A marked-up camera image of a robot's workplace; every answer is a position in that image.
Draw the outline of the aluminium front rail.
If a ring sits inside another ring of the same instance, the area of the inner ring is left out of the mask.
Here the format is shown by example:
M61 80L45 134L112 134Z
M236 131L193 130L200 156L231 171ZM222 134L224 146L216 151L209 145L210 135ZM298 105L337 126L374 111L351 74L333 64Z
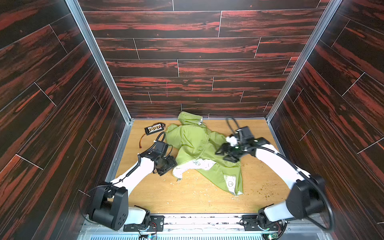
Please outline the aluminium front rail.
M162 232L124 232L84 224L79 240L331 240L307 220L285 220L284 228L275 231L245 231L240 225L250 214L159 214L165 216Z

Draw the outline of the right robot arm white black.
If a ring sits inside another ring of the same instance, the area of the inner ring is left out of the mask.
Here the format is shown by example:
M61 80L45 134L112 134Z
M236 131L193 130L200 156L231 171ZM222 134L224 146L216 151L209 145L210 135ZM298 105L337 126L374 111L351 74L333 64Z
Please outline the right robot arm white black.
M322 177L297 167L264 138L235 146L224 143L216 151L216 155L224 156L226 161L233 163L247 154L269 166L286 183L290 193L285 201L260 209L254 218L243 218L246 228L255 225L268 231L280 221L306 219L325 232L334 230L335 217Z

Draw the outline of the green jacket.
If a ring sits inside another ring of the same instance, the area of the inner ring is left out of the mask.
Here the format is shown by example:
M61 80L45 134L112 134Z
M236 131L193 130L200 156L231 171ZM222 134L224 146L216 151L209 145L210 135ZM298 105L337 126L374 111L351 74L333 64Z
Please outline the green jacket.
M197 170L221 190L234 196L242 195L241 164L216 155L227 142L226 136L211 131L202 116L181 112L178 120L180 125L171 124L166 129L166 143L178 149L173 176L181 180L184 172Z

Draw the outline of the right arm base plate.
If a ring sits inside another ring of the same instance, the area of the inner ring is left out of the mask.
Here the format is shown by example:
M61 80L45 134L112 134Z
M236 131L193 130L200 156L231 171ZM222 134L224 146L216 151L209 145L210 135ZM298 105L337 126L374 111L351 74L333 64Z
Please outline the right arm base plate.
M280 232L284 228L282 221L271 222L264 215L243 215L240 220L240 225L245 231L275 231Z

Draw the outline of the black battery pack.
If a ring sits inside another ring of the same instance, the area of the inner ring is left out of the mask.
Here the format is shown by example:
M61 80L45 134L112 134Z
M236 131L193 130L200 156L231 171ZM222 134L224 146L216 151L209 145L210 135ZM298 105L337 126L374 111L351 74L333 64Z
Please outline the black battery pack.
M156 124L153 124L152 126L146 127L145 133L147 136L152 135L152 134L164 131L165 127L166 127L166 124L164 123L156 123Z

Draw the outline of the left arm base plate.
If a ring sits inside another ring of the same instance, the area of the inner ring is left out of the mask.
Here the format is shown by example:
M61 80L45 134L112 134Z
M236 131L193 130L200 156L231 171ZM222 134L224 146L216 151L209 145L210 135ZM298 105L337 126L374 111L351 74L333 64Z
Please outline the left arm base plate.
M124 225L124 232L162 232L164 230L165 216L149 215L141 224Z

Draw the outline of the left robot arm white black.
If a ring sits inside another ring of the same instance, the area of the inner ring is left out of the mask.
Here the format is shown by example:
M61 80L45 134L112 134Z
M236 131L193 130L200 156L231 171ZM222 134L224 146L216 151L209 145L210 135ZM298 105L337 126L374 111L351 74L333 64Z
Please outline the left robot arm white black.
M91 200L86 215L93 223L112 230L120 230L124 225L139 225L147 228L150 211L129 206L129 196L134 188L150 173L160 176L177 166L173 156L156 160L138 155L138 161L124 175L111 183L105 183L90 190Z

